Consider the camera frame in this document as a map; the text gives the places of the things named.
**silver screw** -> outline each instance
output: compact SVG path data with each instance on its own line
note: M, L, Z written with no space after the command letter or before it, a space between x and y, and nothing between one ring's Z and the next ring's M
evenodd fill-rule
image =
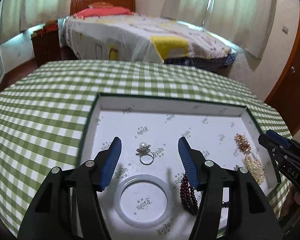
M214 165L213 161L205 161L204 164L208 167L212 167Z
M92 167L94 165L94 161L87 161L86 166L87 167Z
M242 173L248 173L248 169L246 167L240 167L239 169Z
M60 171L60 168L59 167L54 167L52 170L51 170L51 172L53 173L53 174L56 174L56 173L58 173Z

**blue plaid fabric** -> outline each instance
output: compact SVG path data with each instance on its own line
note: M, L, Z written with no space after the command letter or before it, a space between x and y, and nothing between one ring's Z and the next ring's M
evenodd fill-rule
M228 66L229 64L235 61L236 54L230 54L228 57L223 58L212 58L212 59L204 59L204 58L169 58L164 61L165 64L174 64L174 65L182 65L182 66L193 66L199 69L207 70L207 71L216 71L220 67Z

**green checkered tablecloth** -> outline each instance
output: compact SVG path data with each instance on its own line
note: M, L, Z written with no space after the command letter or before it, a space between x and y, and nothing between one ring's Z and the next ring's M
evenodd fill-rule
M194 67L120 61L49 62L0 93L0 218L17 235L50 169L75 166L97 92L247 106L263 132L291 137L276 110L243 84ZM279 213L288 181L269 197Z

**wooden floor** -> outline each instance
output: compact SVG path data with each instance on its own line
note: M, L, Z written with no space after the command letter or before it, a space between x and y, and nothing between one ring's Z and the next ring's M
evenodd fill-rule
M61 57L62 60L77 60L77 57L69 47L61 48ZM0 84L0 92L5 88L7 88L8 86L17 82L19 79L26 77L37 68L38 65L34 58L15 67L14 69L12 69L11 71L9 71L4 75L2 82Z

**curtain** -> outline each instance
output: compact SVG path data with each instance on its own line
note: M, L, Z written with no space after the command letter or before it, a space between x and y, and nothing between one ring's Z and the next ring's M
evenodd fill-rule
M69 14L70 0L3 0L0 43L30 27Z
M209 0L165 0L161 17L202 26Z
M276 0L211 0L203 27L262 59Z

